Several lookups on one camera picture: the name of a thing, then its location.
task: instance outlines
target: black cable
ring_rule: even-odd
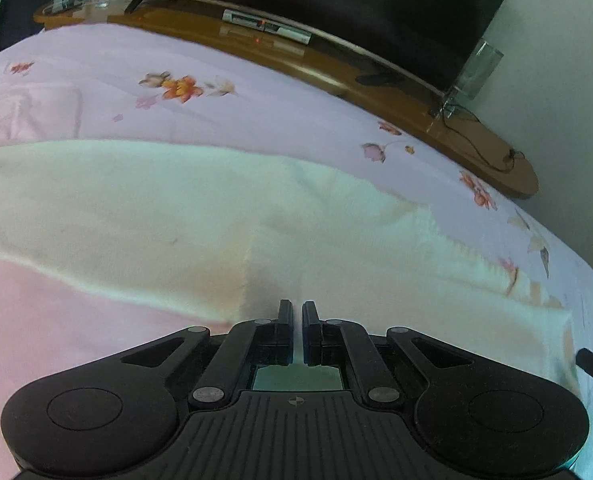
[[[464,106],[458,105],[456,103],[450,103],[449,104],[452,108],[457,108],[458,110],[461,110],[462,112],[465,112],[466,114],[470,115],[470,119],[465,119],[465,121],[472,121],[473,123],[480,123],[480,119],[475,115],[474,112],[468,110],[467,108],[465,108]]]
[[[476,115],[474,115],[470,110],[468,110],[465,107],[462,107],[461,105],[455,105],[456,108],[460,108],[462,110],[465,110],[466,112],[468,112],[469,114],[471,114],[475,119],[474,120],[470,120],[470,121],[475,121],[475,122],[481,122],[479,121],[479,119],[477,118]],[[448,126],[448,123],[446,123],[446,111],[445,111],[445,107],[441,107],[441,121],[443,122],[443,125],[448,129],[451,130],[452,132],[456,133],[458,136],[463,137],[468,144],[470,144],[470,146],[472,146],[472,148],[475,150],[475,152],[477,152],[477,155],[479,156],[479,158],[481,159],[481,161],[483,161],[484,165],[486,165],[488,168],[490,168],[491,170],[494,171],[498,171],[499,173],[510,173],[510,171],[514,170],[514,166],[517,160],[517,155],[520,155],[518,158],[519,160],[521,160],[522,158],[526,158],[526,156],[522,153],[522,152],[517,152],[514,149],[510,149],[510,151],[508,152],[508,155],[503,157],[504,162],[507,161],[512,161],[512,165],[509,168],[497,168],[494,164],[491,164],[484,156],[483,153],[481,153],[479,151],[479,149],[477,148],[477,146],[474,144],[474,142],[472,142],[472,140],[470,140],[467,136],[465,136],[464,134],[462,134],[459,130],[452,128],[452,126]]]

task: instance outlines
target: bed sheet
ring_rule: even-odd
[[[132,28],[82,25],[46,32],[0,53],[0,146],[65,139],[225,146],[317,162],[367,180],[428,205],[443,234],[508,273],[525,272],[571,311],[575,349],[593,351],[593,270],[574,251],[419,140],[288,76]],[[18,304],[25,304],[22,312],[14,309]],[[85,294],[0,260],[0,327],[16,330],[17,348],[36,346],[37,337],[46,343],[19,359],[0,330],[0,353],[10,355],[11,367],[0,370],[0,384],[6,384],[0,396],[37,374],[195,321]],[[62,348],[68,351],[59,353]],[[580,373],[579,387],[592,430],[575,471],[593,480],[593,381]],[[8,458],[0,478],[13,472]]]

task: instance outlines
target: metal screw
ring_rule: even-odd
[[[379,386],[372,388],[368,392],[368,397],[374,402],[395,402],[399,398],[399,392],[394,388],[388,388],[387,386]]]
[[[225,397],[225,393],[221,388],[214,386],[204,386],[192,392],[192,397],[198,402],[218,402]]]

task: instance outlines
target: ribbed grip surface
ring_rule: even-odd
[[[195,413],[179,438],[120,480],[461,480],[428,457],[403,420],[349,392],[243,392]]]

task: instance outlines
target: orange flower print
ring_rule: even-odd
[[[190,98],[203,95],[203,88],[196,86],[196,79],[189,75],[181,79],[169,79],[163,81],[161,86],[167,88],[165,93],[163,93],[163,99],[179,98],[180,101],[184,103]]]
[[[385,123],[384,121],[379,121],[379,130],[385,130],[389,134],[393,135],[401,135],[401,132],[399,130],[397,130],[391,124]]]
[[[29,63],[16,63],[10,67],[10,72],[13,74],[27,75],[28,70],[30,70],[30,67],[32,67],[32,65],[34,65],[34,61]]]
[[[461,178],[459,178],[459,180],[469,187],[475,194],[475,203],[479,207],[484,207],[486,209],[492,208],[495,211],[497,210],[496,203],[490,196],[490,193],[488,193],[477,177],[468,174],[467,171],[461,171]]]

